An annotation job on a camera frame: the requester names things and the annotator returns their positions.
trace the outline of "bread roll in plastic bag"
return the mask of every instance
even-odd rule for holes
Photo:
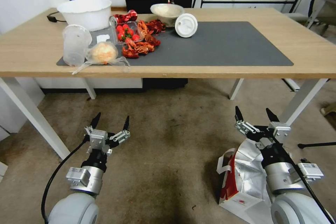
[[[129,63],[125,57],[118,58],[118,50],[114,44],[111,42],[100,42],[92,47],[87,55],[87,61],[83,63],[76,71],[72,74],[76,74],[79,71],[90,65],[119,65],[129,67]]]

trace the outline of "black tripod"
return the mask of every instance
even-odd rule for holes
[[[331,146],[331,145],[336,145],[336,142],[327,142],[327,143],[311,143],[311,144],[303,144],[299,143],[297,146],[300,149],[306,148],[306,147],[319,147],[319,146]]]

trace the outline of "paper bag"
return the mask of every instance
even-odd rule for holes
[[[223,166],[225,155],[230,159]],[[255,142],[246,139],[237,150],[226,151],[217,164],[217,172],[225,172],[219,205],[251,224],[273,224],[262,159]]]

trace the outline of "red crayfish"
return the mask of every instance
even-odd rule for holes
[[[134,42],[130,38],[126,38],[127,47],[122,48],[122,54],[126,58],[139,58],[139,54],[146,55],[153,52],[156,46],[161,44],[160,40],[154,38],[152,34],[159,34],[165,31],[166,26],[160,20],[153,20],[145,23],[143,20],[138,22],[139,33],[144,37],[145,42]]]

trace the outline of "white bowl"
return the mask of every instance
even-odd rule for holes
[[[107,28],[111,16],[110,0],[72,0],[57,7],[69,25],[80,25],[89,31]]]
[[[177,17],[184,13],[182,6],[170,3],[157,3],[152,5],[150,9],[167,27],[174,27]]]

